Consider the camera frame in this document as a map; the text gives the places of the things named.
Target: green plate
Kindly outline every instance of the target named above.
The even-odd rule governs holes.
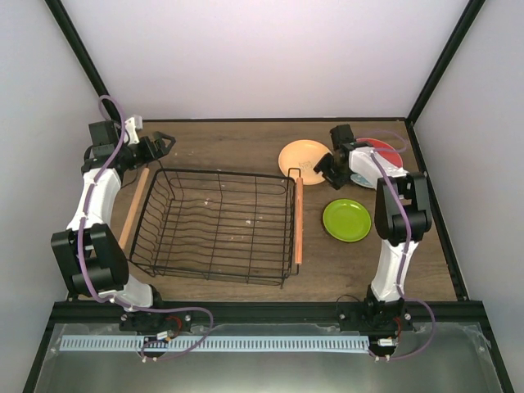
[[[371,229],[368,211],[351,199],[337,199],[327,205],[322,221],[327,233],[343,242],[362,240]]]

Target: black wire rack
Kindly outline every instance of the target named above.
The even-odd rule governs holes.
[[[159,169],[129,261],[156,275],[283,286],[293,263],[291,177]]]

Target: wooden handle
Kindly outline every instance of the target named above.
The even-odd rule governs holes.
[[[134,192],[133,200],[131,201],[131,206],[129,207],[128,216],[125,218],[124,228],[122,228],[120,239],[118,239],[118,245],[122,250],[125,248],[125,245],[128,242],[129,234],[131,233],[131,227],[133,226],[134,216],[137,215],[138,204],[140,203],[140,198],[144,188],[146,187],[148,175],[149,168],[144,168],[140,174],[137,189]]]
[[[303,178],[296,178],[295,195],[295,263],[302,264],[302,229],[304,227]]]

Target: plate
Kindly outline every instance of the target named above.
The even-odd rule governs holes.
[[[322,174],[316,174],[313,168],[329,152],[329,149],[320,142],[301,139],[289,143],[280,151],[278,166],[284,176],[288,176],[290,168],[300,168],[304,185],[319,184],[325,179]],[[298,171],[292,170],[289,176],[296,180]]]
[[[392,145],[383,141],[379,141],[378,139],[357,138],[357,141],[370,142],[376,148],[395,150],[395,148]],[[380,154],[386,160],[390,161],[393,165],[398,166],[399,168],[401,168],[404,164],[402,161],[402,157],[396,151],[379,151],[378,154]],[[374,186],[368,180],[366,180],[364,176],[360,174],[352,174],[350,176],[350,179],[353,183],[358,184],[360,187],[374,188]]]
[[[351,199],[337,199],[324,209],[326,232],[343,242],[358,242],[371,229],[371,216],[365,207]]]

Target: red plate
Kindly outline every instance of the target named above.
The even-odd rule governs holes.
[[[399,153],[393,151],[395,150],[394,147],[391,145],[388,145],[387,143],[383,141],[379,141],[378,139],[373,138],[357,138],[357,141],[359,142],[369,142],[377,149],[390,149],[392,151],[379,151],[378,154],[380,154],[382,157],[384,157],[386,160],[390,161],[394,166],[398,166],[399,168],[402,168],[402,157]]]

